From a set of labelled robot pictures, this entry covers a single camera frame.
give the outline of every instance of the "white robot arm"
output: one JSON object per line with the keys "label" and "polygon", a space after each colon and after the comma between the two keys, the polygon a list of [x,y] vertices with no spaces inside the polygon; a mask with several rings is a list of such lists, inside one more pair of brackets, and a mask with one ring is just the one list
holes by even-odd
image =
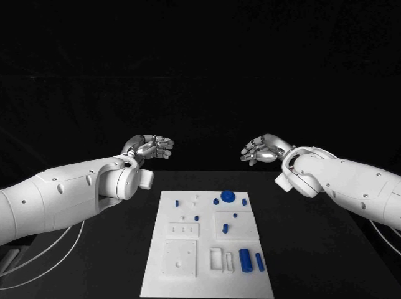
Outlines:
{"label": "white robot arm", "polygon": [[326,192],[334,203],[362,217],[401,230],[401,176],[366,164],[339,159],[316,147],[291,146],[271,134],[242,149],[242,161],[282,161],[275,182],[313,198]]}
{"label": "white robot arm", "polygon": [[139,187],[150,189],[152,172],[144,159],[168,158],[174,142],[137,135],[121,155],[64,165],[0,190],[0,245],[64,229],[128,200]]}

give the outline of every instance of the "blue object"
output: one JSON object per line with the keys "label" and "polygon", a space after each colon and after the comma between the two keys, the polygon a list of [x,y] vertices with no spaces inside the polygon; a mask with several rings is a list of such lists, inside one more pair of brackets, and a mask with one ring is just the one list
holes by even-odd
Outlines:
{"label": "blue object", "polygon": [[225,201],[225,202],[233,202],[233,199],[235,199],[235,195],[233,193],[229,191],[229,190],[223,190],[222,193],[220,193],[220,199]]}
{"label": "blue object", "polygon": [[262,266],[262,261],[261,261],[261,255],[255,254],[255,258],[256,258],[256,263],[258,263],[258,269],[262,272],[264,271],[264,266]]}
{"label": "blue object", "polygon": [[249,250],[246,248],[240,249],[238,255],[240,256],[242,272],[252,272]]}

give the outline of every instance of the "white platform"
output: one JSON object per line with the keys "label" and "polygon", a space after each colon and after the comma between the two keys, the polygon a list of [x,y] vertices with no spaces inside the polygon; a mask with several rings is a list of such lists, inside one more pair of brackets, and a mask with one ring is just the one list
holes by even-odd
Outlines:
{"label": "white platform", "polygon": [[[235,195],[235,201],[225,203],[220,191],[161,192],[141,297],[274,298],[248,193],[235,192]],[[213,205],[213,198],[219,199],[217,205]],[[229,225],[226,234],[222,233],[223,223]],[[222,272],[210,270],[210,248],[222,249]],[[251,253],[251,273],[240,270],[240,248]],[[226,269],[228,252],[232,272]],[[264,272],[258,270],[258,252]]]}

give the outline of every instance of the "black background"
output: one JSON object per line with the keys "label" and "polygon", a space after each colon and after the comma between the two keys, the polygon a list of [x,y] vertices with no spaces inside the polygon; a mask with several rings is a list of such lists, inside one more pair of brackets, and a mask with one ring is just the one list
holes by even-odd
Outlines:
{"label": "black background", "polygon": [[137,134],[176,141],[145,169],[278,171],[265,133],[401,175],[401,2],[0,1],[0,189]]}

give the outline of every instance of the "robotic hand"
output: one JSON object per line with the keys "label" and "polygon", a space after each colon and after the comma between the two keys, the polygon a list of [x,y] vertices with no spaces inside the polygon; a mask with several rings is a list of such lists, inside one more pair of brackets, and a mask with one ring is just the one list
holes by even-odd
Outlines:
{"label": "robotic hand", "polygon": [[64,229],[150,189],[152,172],[144,159],[168,158],[174,142],[137,135],[113,157],[64,165],[0,190],[0,245]]}
{"label": "robotic hand", "polygon": [[265,134],[242,149],[240,161],[282,161],[275,182],[313,198],[326,192],[334,203],[362,217],[401,230],[401,176],[366,164],[339,159],[316,147],[291,146]]}

